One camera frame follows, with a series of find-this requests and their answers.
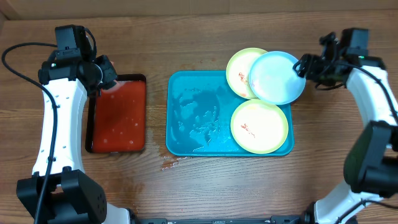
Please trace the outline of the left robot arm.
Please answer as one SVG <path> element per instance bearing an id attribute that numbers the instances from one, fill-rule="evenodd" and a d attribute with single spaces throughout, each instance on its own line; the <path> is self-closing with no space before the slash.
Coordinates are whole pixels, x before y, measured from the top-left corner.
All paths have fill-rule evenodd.
<path id="1" fill-rule="evenodd" d="M 83 108 L 92 93 L 114 86 L 107 56 L 48 60 L 39 70 L 44 95 L 42 139 L 32 176 L 17 182 L 17 197 L 35 223 L 133 223 L 127 208 L 108 203 L 85 174 L 81 158 Z"/>

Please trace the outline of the green plate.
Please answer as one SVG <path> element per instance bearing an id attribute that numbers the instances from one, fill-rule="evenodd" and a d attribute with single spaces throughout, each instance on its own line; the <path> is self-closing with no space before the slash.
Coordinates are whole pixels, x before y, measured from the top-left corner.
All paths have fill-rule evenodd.
<path id="1" fill-rule="evenodd" d="M 245 48 L 230 58 L 226 67 L 226 80 L 235 94 L 249 100 L 257 98 L 249 84 L 249 71 L 254 61 L 266 53 L 266 50 L 260 48 Z"/>
<path id="2" fill-rule="evenodd" d="M 289 133 L 283 111 L 261 100 L 248 100 L 240 104 L 231 117 L 230 127 L 237 144 L 254 154 L 278 150 Z"/>

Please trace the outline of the light blue plate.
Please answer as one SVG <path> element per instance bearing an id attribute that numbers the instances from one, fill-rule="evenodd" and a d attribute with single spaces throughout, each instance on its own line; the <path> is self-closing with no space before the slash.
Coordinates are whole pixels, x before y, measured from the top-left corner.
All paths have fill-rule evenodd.
<path id="1" fill-rule="evenodd" d="M 299 60 L 287 52 L 271 51 L 258 57 L 249 70 L 249 86 L 257 98 L 273 105 L 295 101 L 304 91 L 306 79 L 294 65 Z"/>

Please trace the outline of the red sponge with dark scourer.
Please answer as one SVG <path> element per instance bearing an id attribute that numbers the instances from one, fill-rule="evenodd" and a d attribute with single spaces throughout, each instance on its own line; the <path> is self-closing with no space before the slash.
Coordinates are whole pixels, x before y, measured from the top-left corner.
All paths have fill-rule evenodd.
<path id="1" fill-rule="evenodd" d="M 120 87 L 119 82 L 117 80 L 113 80 L 113 81 L 111 81 L 111 82 L 109 82 L 107 84 L 104 84 L 101 87 L 101 91 L 103 93 L 111 93 L 113 91 L 116 91 L 119 87 Z"/>

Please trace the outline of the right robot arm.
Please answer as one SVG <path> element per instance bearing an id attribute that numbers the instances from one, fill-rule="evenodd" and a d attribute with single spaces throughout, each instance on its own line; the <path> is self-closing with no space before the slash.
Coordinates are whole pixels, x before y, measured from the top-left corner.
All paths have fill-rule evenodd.
<path id="1" fill-rule="evenodd" d="M 369 55 L 368 41 L 367 29 L 345 29 L 340 38 L 331 32 L 319 39 L 321 55 L 305 54 L 293 66 L 319 90 L 349 90 L 364 125 L 345 159 L 344 180 L 294 223 L 357 223 L 356 214 L 371 204 L 397 209 L 383 201 L 397 193 L 397 158 L 385 155 L 397 150 L 397 101 L 386 66 Z"/>

